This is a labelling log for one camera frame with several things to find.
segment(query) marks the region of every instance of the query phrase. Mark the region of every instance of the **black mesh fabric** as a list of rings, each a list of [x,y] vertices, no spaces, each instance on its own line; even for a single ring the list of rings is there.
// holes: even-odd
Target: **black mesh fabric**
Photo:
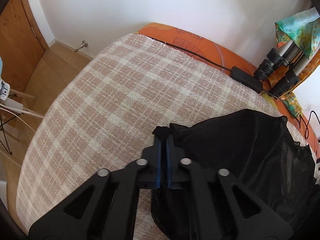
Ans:
[[[315,163],[309,146],[295,142],[286,123],[285,116],[244,109],[190,128],[171,123],[170,130],[175,146],[184,149],[187,158],[204,168],[230,170],[295,230],[310,205]],[[189,239],[182,194],[168,189],[152,192],[152,217],[171,240]]]

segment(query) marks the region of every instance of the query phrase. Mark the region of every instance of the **bed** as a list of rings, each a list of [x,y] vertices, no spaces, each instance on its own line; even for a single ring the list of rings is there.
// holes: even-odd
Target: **bed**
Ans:
[[[16,201],[26,230],[99,168],[114,171],[138,158],[152,145],[157,125],[191,126],[245,108],[286,115],[293,139],[302,146],[310,144],[316,162],[319,143],[314,133],[310,130],[306,141],[304,128],[279,102],[275,108],[223,70],[149,37],[226,67],[237,65],[250,74],[255,70],[218,44],[158,23],[115,41],[58,96],[30,144]],[[315,168],[319,181],[318,169],[319,164]],[[140,194],[135,237],[166,239],[151,218],[148,191]]]

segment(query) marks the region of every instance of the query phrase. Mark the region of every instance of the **white plastic object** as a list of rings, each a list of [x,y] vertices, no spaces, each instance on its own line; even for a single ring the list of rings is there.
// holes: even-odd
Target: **white plastic object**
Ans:
[[[1,88],[0,88],[0,99],[7,100],[10,92],[10,85],[0,78]]]
[[[14,109],[15,112],[17,112],[18,114],[22,114],[22,110],[23,110],[23,104],[11,99],[11,98],[7,98],[6,101],[4,102],[0,102],[3,105],[5,105],[5,107],[7,107],[8,109]]]

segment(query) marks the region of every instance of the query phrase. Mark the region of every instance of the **door hinge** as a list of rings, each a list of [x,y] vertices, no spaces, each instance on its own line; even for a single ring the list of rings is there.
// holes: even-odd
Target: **door hinge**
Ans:
[[[37,34],[36,34],[36,32],[35,32],[35,30],[33,29],[32,26],[31,26],[31,29],[32,29],[33,33],[35,34],[35,36],[37,37]]]

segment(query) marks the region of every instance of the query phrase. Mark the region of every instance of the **wooden floor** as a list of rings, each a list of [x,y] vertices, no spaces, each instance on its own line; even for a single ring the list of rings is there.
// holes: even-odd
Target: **wooden floor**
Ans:
[[[36,66],[26,87],[25,93],[36,96],[35,101],[22,100],[28,108],[46,114],[50,105],[63,91],[63,89],[78,75],[78,73],[90,62],[89,59],[75,53],[74,51],[55,43],[47,50]],[[22,115],[34,130],[38,128],[41,119]],[[12,156],[15,163],[1,154],[1,161],[7,176],[7,204],[10,215],[23,228],[16,212],[16,196],[21,164],[27,152],[34,132],[23,124],[22,121],[15,122],[17,140],[8,139]]]

